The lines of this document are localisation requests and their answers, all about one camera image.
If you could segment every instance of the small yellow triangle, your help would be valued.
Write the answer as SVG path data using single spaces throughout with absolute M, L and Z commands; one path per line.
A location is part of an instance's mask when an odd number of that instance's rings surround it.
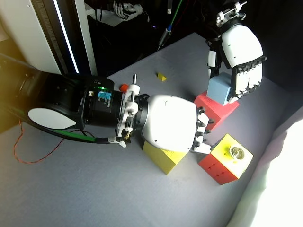
M 167 80 L 167 78 L 162 73 L 160 73 L 160 72 L 158 72 L 157 77 L 162 82 Z

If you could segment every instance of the blue cube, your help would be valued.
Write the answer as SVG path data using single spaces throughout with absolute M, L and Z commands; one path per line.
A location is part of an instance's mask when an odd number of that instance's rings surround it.
M 226 105 L 228 103 L 229 92 L 232 88 L 231 79 L 232 76 L 225 72 L 211 78 L 208 84 L 207 97 L 221 105 Z

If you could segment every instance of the white curtain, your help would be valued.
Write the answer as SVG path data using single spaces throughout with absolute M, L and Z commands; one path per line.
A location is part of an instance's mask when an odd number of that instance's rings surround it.
M 280 226 L 303 227 L 303 107 L 275 131 L 228 224 Z

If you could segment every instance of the table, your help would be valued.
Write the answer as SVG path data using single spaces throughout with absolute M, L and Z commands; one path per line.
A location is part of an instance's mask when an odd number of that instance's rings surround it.
M 141 94 L 170 94 L 193 101 L 207 89 L 205 40 L 197 34 L 160 50 L 110 78 L 118 88 L 137 73 Z M 168 79 L 160 82 L 157 72 Z M 261 86 L 239 101 L 240 106 L 211 134 L 215 143 L 229 133 L 254 158 L 235 182 L 219 186 L 197 162 L 203 155 L 188 153 L 165 175 L 142 151 L 137 137 L 126 149 L 118 145 L 64 141 L 45 161 L 17 162 L 12 147 L 15 126 L 0 135 L 0 226 L 14 227 L 223 227 L 231 217 L 264 152 L 289 95 L 264 78 Z M 60 140 L 24 124 L 17 151 L 36 160 Z M 113 129 L 87 127 L 97 136 Z

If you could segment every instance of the led light strip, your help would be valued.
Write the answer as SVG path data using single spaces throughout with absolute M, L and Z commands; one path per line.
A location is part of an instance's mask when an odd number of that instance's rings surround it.
M 55 8 L 56 8 L 57 15 L 58 15 L 58 18 L 59 18 L 59 21 L 60 21 L 60 24 L 61 24 L 61 28 L 62 28 L 62 31 L 63 31 L 63 34 L 64 34 L 65 41 L 67 43 L 68 50 L 70 51 L 70 54 L 71 54 L 72 63 L 74 64 L 76 73 L 79 73 L 78 67 L 77 67 L 77 64 L 76 64 L 76 61 L 75 61 L 75 58 L 74 58 L 74 55 L 73 55 L 72 50 L 71 50 L 70 41 L 67 38 L 65 26 L 64 26 L 64 23 L 63 23 L 63 20 L 62 20 L 62 16 L 61 16 L 61 13 L 60 13 L 60 10 L 59 10 L 59 6 L 58 6 L 58 3 L 57 3 L 57 0 L 53 0 L 53 2 L 55 4 Z

